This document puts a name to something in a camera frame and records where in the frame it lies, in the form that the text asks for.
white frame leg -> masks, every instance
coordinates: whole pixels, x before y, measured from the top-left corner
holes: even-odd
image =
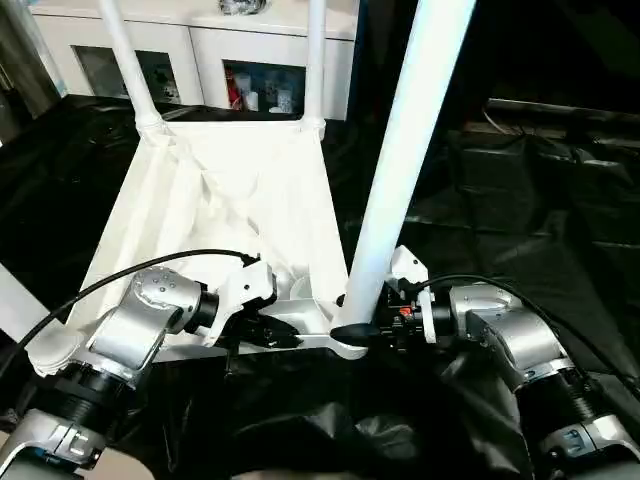
[[[418,3],[336,327],[373,317],[474,4]]]

white pole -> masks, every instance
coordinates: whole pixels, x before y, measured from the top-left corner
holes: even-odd
[[[324,136],[322,93],[324,84],[324,44],[327,23],[327,0],[309,0],[307,33],[307,70],[304,88],[303,122],[318,128]]]
[[[372,319],[474,4],[475,0],[418,3],[335,326]]]
[[[19,342],[48,314],[44,305],[0,264],[0,329]],[[54,320],[27,344],[26,350],[37,371],[53,373],[75,351],[81,339],[78,332]]]
[[[140,134],[150,130],[162,131],[162,117],[153,105],[149,88],[142,75],[138,57],[131,45],[124,21],[115,0],[100,0],[102,19],[111,35],[113,53],[118,61],[127,92],[136,111],[136,127]]]

black plastic sheet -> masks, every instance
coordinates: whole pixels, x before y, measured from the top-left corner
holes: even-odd
[[[257,119],[161,109],[181,121]],[[323,149],[349,262],[380,133],[327,125]],[[0,148],[0,262],[47,307],[79,288],[137,143],[127,102],[67,97]],[[639,180],[640,163],[628,151],[440,135],[400,242],[431,275],[477,272],[516,283],[637,377]],[[584,346],[560,333],[637,434],[638,405]],[[25,382],[22,360],[3,385],[3,410]],[[158,479],[255,470],[531,478],[517,405],[481,349],[373,351],[357,362],[304,351],[156,365],[130,413],[117,448]]]

red component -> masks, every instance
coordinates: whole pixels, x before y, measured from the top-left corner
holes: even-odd
[[[233,78],[233,72],[225,69],[224,74],[227,80],[227,92],[229,93],[229,105],[231,105],[231,110],[244,110],[242,94],[240,93],[240,89]]]

metal clamp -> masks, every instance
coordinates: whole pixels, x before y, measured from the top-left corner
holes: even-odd
[[[0,449],[0,476],[26,448],[39,448],[47,455],[90,468],[105,446],[105,438],[93,430],[40,410],[29,410]]]

